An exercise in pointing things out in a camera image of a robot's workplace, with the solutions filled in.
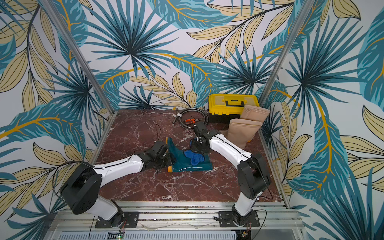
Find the blue grey cloth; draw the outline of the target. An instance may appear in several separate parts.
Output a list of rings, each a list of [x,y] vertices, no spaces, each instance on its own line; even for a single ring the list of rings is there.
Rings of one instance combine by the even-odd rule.
[[[190,159],[190,163],[192,166],[197,166],[198,164],[205,161],[205,157],[200,153],[195,153],[191,150],[184,151],[185,157]]]

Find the teal rubber boot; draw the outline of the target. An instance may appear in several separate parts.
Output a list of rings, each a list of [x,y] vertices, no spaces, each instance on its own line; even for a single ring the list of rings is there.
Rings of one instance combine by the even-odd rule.
[[[168,173],[179,173],[179,172],[197,172],[197,171],[211,171],[213,170],[213,165],[210,161],[208,155],[203,155],[205,161],[198,164],[197,166],[192,166],[190,159],[185,157],[184,151],[180,150],[173,143],[173,140],[170,137],[166,138],[166,143],[169,146],[169,152],[174,155],[176,158],[176,163],[170,167],[167,167]]]

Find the beige boot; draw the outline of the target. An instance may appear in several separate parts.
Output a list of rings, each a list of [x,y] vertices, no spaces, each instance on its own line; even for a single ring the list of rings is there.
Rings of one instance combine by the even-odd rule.
[[[270,110],[261,107],[245,105],[240,118],[263,123],[270,112]]]
[[[232,119],[227,130],[221,133],[237,147],[244,149],[251,141],[263,123],[245,119]]]

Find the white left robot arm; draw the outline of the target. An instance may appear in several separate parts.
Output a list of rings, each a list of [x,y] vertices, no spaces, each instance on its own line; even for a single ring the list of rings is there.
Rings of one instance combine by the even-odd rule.
[[[112,228],[125,222],[123,210],[112,200],[99,195],[100,188],[124,176],[146,170],[161,170],[176,162],[169,146],[161,141],[150,149],[122,160],[101,165],[81,164],[61,186],[60,194],[75,215],[93,214]]]

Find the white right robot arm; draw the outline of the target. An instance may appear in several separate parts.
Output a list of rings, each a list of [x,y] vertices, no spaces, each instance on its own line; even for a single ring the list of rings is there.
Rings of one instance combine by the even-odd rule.
[[[221,227],[244,227],[248,224],[258,227],[259,221],[253,206],[271,184],[267,161],[260,153],[250,153],[230,142],[221,132],[209,130],[203,122],[193,125],[196,137],[190,141],[192,152],[207,155],[215,151],[229,161],[238,171],[241,190],[232,210],[219,212],[217,221]]]

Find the yellow black toolbox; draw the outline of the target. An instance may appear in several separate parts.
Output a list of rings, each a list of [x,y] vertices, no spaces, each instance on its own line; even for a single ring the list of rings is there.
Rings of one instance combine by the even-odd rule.
[[[212,94],[209,96],[209,123],[228,124],[240,118],[245,105],[260,106],[255,95]]]

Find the red handled pliers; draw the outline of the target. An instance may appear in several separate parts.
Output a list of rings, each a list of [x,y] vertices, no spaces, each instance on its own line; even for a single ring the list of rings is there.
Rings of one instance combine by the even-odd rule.
[[[198,121],[199,121],[199,119],[186,119],[186,120],[184,120],[184,124],[189,126],[189,125],[195,124]]]

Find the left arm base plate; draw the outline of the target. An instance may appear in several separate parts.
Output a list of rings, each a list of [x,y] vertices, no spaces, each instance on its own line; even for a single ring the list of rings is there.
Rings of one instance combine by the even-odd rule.
[[[117,212],[110,220],[98,217],[97,229],[135,229],[139,220],[139,212]]]

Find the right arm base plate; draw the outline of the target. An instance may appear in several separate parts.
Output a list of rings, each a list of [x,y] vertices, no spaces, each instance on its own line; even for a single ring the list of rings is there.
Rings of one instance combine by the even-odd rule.
[[[214,217],[214,220],[220,223],[221,228],[245,228],[259,227],[260,221],[256,211],[251,211],[245,216],[241,216],[236,211],[220,211],[218,217]]]

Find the right aluminium frame post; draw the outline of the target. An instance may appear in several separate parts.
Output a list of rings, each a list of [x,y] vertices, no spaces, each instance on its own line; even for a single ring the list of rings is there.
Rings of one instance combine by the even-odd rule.
[[[287,39],[286,39],[286,42],[279,54],[279,57],[276,61],[276,64],[274,65],[274,68],[272,69],[271,71],[271,74],[264,86],[264,90],[260,96],[260,99],[259,99],[259,104],[260,106],[262,107],[265,102],[267,101],[267,97],[269,95],[269,92],[274,84],[274,81],[278,75],[278,72],[286,58],[286,56],[289,54],[295,40],[296,40],[296,37],[298,36],[300,30],[301,30],[301,27],[302,25],[304,24],[305,20],[306,20],[306,17],[308,15],[308,13],[310,12],[311,10],[311,7],[313,6],[314,4],[314,0],[311,0],[311,1],[305,1],[303,3],[303,6],[300,10],[300,12],[298,13],[298,16],[296,18],[296,20],[294,21],[294,24],[293,24],[293,28],[292,28],[292,31],[290,32],[290,34],[287,36]]]

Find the aluminium frame post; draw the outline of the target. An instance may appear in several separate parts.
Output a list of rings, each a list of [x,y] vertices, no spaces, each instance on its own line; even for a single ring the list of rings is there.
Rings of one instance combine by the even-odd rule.
[[[98,83],[94,73],[92,72],[89,64],[86,61],[86,58],[81,53],[80,48],[78,47],[75,39],[73,38],[70,30],[65,25],[65,21],[60,16],[60,13],[58,9],[55,7],[53,1],[48,0],[42,0],[41,4],[43,8],[46,10],[49,18],[53,22],[53,24],[56,26],[58,32],[63,37],[64,41],[69,47],[69,50],[73,53],[74,58],[77,60],[80,67],[83,69],[86,77],[90,81],[91,85],[93,86],[95,92],[98,94],[98,96],[101,99],[102,104],[107,109],[107,111],[113,115],[115,113],[112,105],[110,104],[109,100],[107,99],[106,95],[103,93],[103,90]]]
[[[292,28],[292,31],[290,32],[290,34],[287,36],[287,39],[286,39],[286,42],[279,54],[279,57],[276,61],[276,64],[274,65],[274,68],[272,69],[271,71],[271,74],[264,86],[264,90],[260,96],[260,99],[259,99],[259,104],[260,106],[262,107],[265,102],[267,101],[267,97],[269,95],[269,92],[274,84],[274,81],[278,75],[278,72],[286,58],[286,56],[289,54],[295,40],[296,40],[296,37],[298,36],[300,30],[301,30],[301,27],[302,25],[304,24],[305,20],[306,20],[306,17],[308,15],[308,13],[310,12],[311,10],[311,7],[313,6],[314,4],[314,0],[311,0],[311,1],[305,1],[303,3],[303,6],[300,10],[300,12],[298,13],[298,16],[296,18],[296,20],[294,21],[294,24],[293,24],[293,28]]]

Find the aluminium front rail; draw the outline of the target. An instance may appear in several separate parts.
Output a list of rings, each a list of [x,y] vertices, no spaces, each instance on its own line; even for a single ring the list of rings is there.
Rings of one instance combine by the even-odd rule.
[[[219,221],[233,202],[120,202],[129,214],[124,230],[107,228],[89,214],[60,211],[46,240],[235,240],[247,230],[252,240],[308,240],[298,210],[283,202],[257,202],[247,227]]]

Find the left aluminium frame post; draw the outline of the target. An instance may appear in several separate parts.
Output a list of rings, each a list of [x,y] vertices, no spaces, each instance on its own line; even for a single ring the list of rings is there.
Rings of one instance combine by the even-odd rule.
[[[65,25],[65,21],[60,16],[60,13],[58,9],[55,7],[53,1],[48,0],[42,0],[41,4],[43,8],[46,10],[49,18],[53,22],[53,24],[56,26],[58,32],[63,37],[64,41],[69,47],[69,50],[73,53],[74,58],[77,60],[80,67],[83,69],[86,77],[90,81],[91,85],[93,86],[95,92],[98,94],[98,96],[101,99],[102,104],[107,109],[107,111],[113,115],[115,113],[112,105],[110,104],[109,100],[107,99],[106,95],[103,93],[103,90],[98,83],[94,73],[92,72],[89,64],[86,61],[86,58],[81,53],[80,48],[78,47],[75,39],[73,38],[70,30]]]

